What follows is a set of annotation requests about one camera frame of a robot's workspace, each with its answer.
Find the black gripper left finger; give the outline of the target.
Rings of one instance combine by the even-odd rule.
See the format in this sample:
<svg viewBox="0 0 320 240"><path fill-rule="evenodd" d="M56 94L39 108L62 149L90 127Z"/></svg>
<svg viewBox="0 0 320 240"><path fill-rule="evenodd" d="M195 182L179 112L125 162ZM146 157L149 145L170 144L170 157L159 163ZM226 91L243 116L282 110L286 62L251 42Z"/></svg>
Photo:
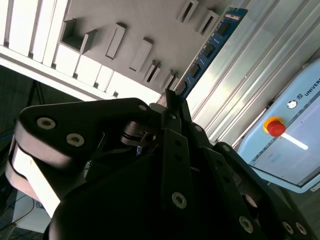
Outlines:
<svg viewBox="0 0 320 240"><path fill-rule="evenodd" d="M166 90L154 106L138 98L123 98L27 107L18 116L6 176L15 188L39 200L48 213L53 213L68 193L107 171L107 165L98 159L104 150L103 140L98 141L92 156L79 163L73 155L85 143L82 135L72 132L62 138L70 151L51 144L50 137L57 132L59 122L123 122L118 127L120 147L116 152L132 150L139 156L148 145L146 132L153 123L171 127L182 122L183 101L184 97Z"/></svg>

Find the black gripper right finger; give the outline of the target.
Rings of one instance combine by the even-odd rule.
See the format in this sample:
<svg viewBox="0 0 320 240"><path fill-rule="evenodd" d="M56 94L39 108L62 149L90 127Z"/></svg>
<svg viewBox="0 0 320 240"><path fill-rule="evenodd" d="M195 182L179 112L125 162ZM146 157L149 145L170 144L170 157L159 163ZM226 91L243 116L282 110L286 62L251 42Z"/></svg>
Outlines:
<svg viewBox="0 0 320 240"><path fill-rule="evenodd" d="M188 103L179 106L183 132L195 147L204 183L213 187L212 214L219 240L309 240L311 231L250 166L226 143L211 145L191 120Z"/></svg>

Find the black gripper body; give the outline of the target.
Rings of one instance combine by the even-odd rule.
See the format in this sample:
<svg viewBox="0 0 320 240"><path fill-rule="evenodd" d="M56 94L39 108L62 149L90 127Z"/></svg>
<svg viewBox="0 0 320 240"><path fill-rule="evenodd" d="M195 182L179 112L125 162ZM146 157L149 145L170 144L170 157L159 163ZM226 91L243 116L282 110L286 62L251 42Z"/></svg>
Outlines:
<svg viewBox="0 0 320 240"><path fill-rule="evenodd" d="M62 142L70 133L84 137L73 155L79 163L97 151L107 171L66 195L44 233L46 240L218 240L212 217L216 200L204 177L183 122L152 124L147 147L135 156L120 147L124 123L60 121L50 143L70 151Z"/></svg>

